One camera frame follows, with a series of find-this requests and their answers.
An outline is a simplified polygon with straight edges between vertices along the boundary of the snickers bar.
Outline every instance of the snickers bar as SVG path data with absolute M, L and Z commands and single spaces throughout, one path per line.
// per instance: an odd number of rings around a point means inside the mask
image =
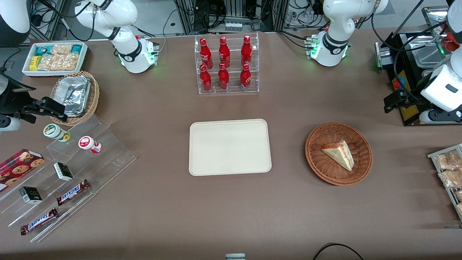
M 21 235 L 26 235 L 27 233 L 31 232 L 34 228 L 44 224 L 48 220 L 52 218 L 57 218 L 58 216 L 58 211 L 56 208 L 53 208 L 50 212 L 47 214 L 41 216 L 40 218 L 34 220 L 33 222 L 29 223 L 29 225 L 24 225 L 21 227 Z
M 90 186 L 90 184 L 88 183 L 87 179 L 80 182 L 79 185 L 75 186 L 73 189 L 71 189 L 70 191 L 66 192 L 64 195 L 56 199 L 58 201 L 58 205 L 59 206 L 63 205 L 66 201 L 70 200 L 75 195 L 79 194 L 81 191 L 83 191 L 88 186 Z

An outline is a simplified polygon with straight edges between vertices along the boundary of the yogurt cup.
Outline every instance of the yogurt cup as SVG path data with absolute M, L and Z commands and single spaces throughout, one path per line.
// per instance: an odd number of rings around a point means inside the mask
M 48 124 L 47 126 L 45 126 L 45 128 L 43 129 L 43 134 L 46 137 L 56 139 L 60 142 L 67 142 L 69 141 L 69 139 L 71 139 L 71 133 L 69 133 L 66 130 L 63 130 L 57 124 Z
M 89 136 L 84 136 L 79 140 L 79 147 L 83 150 L 89 150 L 94 154 L 101 152 L 101 144 Z

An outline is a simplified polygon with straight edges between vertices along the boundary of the white tray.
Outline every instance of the white tray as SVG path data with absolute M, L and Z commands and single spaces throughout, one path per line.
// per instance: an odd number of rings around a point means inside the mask
M 197 122 L 189 128 L 189 172 L 194 176 L 271 170 L 263 119 Z
M 60 71 L 31 71 L 29 70 L 29 65 L 30 61 L 32 60 L 32 57 L 34 56 L 36 50 L 38 47 L 44 47 L 44 46 L 51 46 L 55 44 L 72 44 L 72 45 L 81 45 L 82 49 L 80 50 L 79 53 L 79 59 L 77 60 L 77 65 L 75 66 L 75 70 L 60 70 Z M 85 55 L 87 52 L 87 45 L 83 42 L 50 42 L 50 43 L 34 43 L 29 50 L 29 54 L 27 55 L 27 59 L 24 63 L 23 66 L 23 73 L 24 75 L 27 75 L 29 77 L 55 77 L 55 76 L 64 76 L 67 74 L 71 74 L 74 72 L 79 72 L 80 69 L 82 68 L 82 65 L 85 60 Z

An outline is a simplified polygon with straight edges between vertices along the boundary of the brown table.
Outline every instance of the brown table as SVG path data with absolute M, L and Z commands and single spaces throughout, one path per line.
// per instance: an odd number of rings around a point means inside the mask
M 370 30 L 355 32 L 334 68 L 306 60 L 275 33 L 260 34 L 260 93 L 197 93 L 193 37 L 169 38 L 159 65 L 131 74 L 110 42 L 89 42 L 85 69 L 101 88 L 97 115 L 138 157 L 100 194 L 40 243 L 0 225 L 2 259 L 311 259 L 341 242 L 365 259 L 460 259 L 462 230 L 426 155 L 461 143 L 458 126 L 402 127 L 383 112 L 391 88 L 375 68 Z M 49 95 L 56 79 L 25 77 Z M 263 118 L 273 168 L 268 173 L 194 177 L 188 172 L 189 126 L 199 121 Z M 319 179 L 304 155 L 308 133 L 341 121 L 368 139 L 369 176 L 350 187 Z M 21 148 L 43 150 L 50 119 L 0 136 L 0 160 Z M 219 155 L 211 155 L 219 160 Z M 356 259 L 340 248 L 323 259 Z

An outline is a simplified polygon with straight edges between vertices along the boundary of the snack box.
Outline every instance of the snack box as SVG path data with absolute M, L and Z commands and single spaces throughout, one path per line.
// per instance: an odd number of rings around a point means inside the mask
M 44 162 L 41 154 L 22 149 L 0 163 L 0 192 Z
M 72 45 L 81 45 L 82 49 L 79 53 L 79 59 L 77 60 L 77 65 L 75 66 L 75 70 L 61 70 L 61 71 L 33 71 L 30 70 L 30 62 L 32 61 L 32 57 L 35 56 L 37 48 L 51 46 L 54 44 L 72 44 Z M 34 43 L 29 50 L 29 54 L 27 55 L 27 59 L 23 66 L 23 73 L 29 77 L 58 77 L 64 76 L 67 74 L 79 72 L 82 69 L 82 65 L 84 64 L 86 52 L 88 47 L 83 42 L 48 42 L 48 43 Z

